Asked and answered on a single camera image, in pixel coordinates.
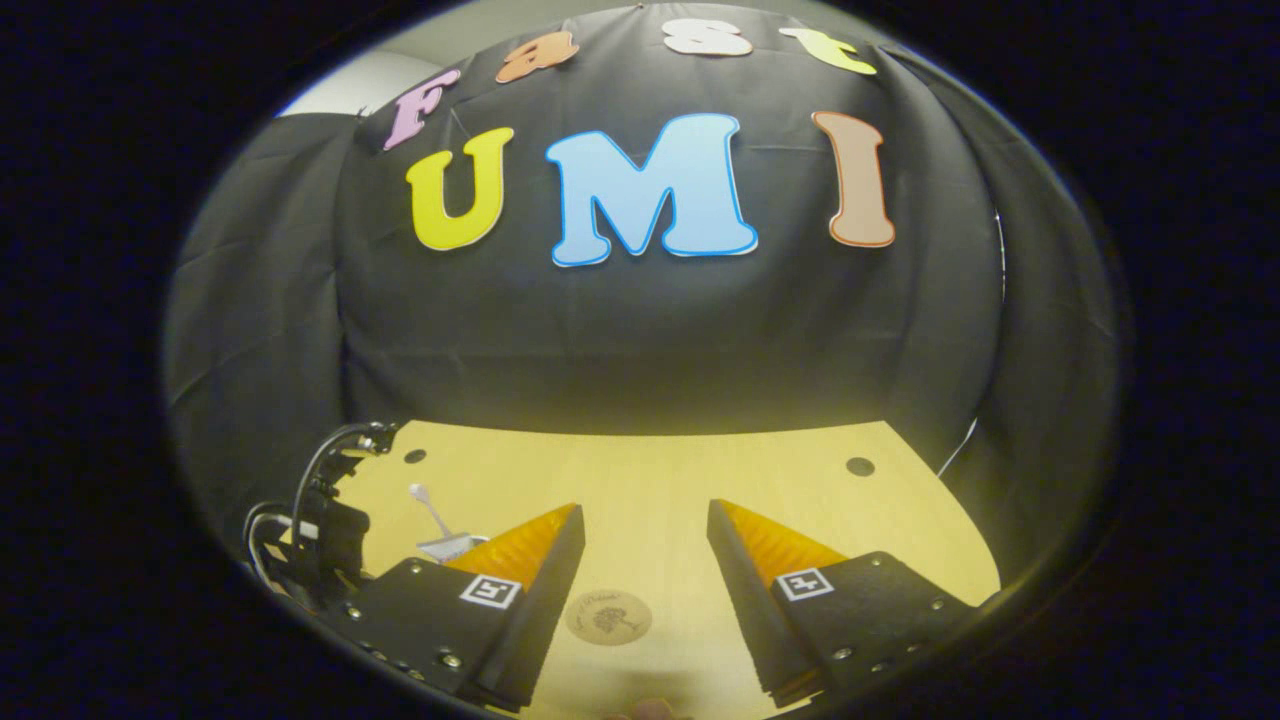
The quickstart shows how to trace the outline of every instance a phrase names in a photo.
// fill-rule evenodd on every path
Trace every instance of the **blue letter m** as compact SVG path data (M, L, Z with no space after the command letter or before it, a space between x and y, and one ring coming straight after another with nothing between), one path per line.
M599 131L572 135L547 149L559 165L564 233L552 250L562 266L593 265L609 256L595 229L595 208L608 218L627 252L649 245L667 196L675 196L662 246L672 255L742 255L755 250L755 228L742 222L733 187L730 115L703 113L669 120L643 168Z

